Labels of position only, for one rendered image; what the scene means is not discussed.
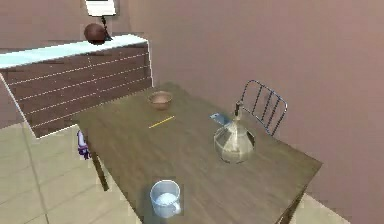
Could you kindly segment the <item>brown chest of drawers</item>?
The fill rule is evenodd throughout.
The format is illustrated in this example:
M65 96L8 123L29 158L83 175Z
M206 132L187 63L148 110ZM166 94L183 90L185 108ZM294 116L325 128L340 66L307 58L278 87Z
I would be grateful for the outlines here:
M74 42L0 53L0 78L34 136L72 116L153 86L149 42L127 34L102 45Z

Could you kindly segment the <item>yellow pencil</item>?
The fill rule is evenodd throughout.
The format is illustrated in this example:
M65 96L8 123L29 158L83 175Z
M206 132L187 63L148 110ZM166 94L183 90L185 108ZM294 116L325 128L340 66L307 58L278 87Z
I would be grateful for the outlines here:
M174 119L174 118L175 118L174 115L173 115L173 116L170 116L170 117L167 117L167 118L165 118L165 119L163 119L163 120L161 120L161 121L155 122L154 124L150 125L148 128L149 128L149 129L152 129L152 128L157 127L157 126L159 126L159 125L161 125L161 124L163 124L163 123L166 123L166 122L168 122L168 121L170 121L170 120L172 120L172 119Z

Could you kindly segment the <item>brown bowl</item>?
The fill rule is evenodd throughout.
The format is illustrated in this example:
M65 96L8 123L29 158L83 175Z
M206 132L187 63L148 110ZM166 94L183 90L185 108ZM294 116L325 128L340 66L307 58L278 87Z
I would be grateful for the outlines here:
M156 91L148 96L148 102L156 110L167 110L172 99L172 94L167 91Z

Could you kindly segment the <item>brown wooden table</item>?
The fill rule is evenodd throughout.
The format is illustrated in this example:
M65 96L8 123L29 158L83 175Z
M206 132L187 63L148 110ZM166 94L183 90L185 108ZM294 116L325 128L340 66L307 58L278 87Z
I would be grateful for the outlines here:
M75 118L142 223L287 224L320 162L255 130L252 157L225 163L214 149L216 106L175 84L163 88L173 95L166 111L153 109L140 92ZM169 219L154 214L149 197L163 179L181 188L182 211Z

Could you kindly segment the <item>round glass flask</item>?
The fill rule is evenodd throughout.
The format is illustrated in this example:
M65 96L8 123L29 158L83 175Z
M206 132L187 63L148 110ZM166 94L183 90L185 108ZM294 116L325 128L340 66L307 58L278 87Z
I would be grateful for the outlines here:
M253 134L241 121L242 101L235 106L233 119L220 127L214 134L214 149L227 163L242 163L254 152L255 139Z

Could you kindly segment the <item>pale blue cup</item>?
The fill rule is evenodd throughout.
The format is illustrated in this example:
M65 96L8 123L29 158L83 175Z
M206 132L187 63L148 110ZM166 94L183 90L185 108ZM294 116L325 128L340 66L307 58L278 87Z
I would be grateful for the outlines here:
M160 180L150 190L150 199L155 214L170 218L181 212L180 187L173 180Z

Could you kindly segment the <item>purple and white object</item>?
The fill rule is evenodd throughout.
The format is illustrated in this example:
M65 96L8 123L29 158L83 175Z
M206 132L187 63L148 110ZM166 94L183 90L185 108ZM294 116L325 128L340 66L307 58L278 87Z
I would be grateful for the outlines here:
M88 145L84 140L84 135L81 131L77 132L77 145L79 155L82 156L85 160L88 160L91 155L88 149Z

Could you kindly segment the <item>brown ball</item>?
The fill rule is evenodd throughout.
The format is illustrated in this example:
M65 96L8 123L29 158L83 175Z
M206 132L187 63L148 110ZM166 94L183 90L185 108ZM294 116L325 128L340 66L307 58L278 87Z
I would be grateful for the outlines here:
M93 45L101 45L105 43L105 29L97 23L90 23L84 29L85 39Z

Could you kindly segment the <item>white shade table lamp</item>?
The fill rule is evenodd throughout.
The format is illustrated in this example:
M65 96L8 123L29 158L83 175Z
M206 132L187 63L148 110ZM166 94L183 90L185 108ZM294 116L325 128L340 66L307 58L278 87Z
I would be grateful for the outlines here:
M105 40L111 41L112 37L107 30L106 17L116 15L114 0L85 0L85 5L89 16L101 18L106 34Z

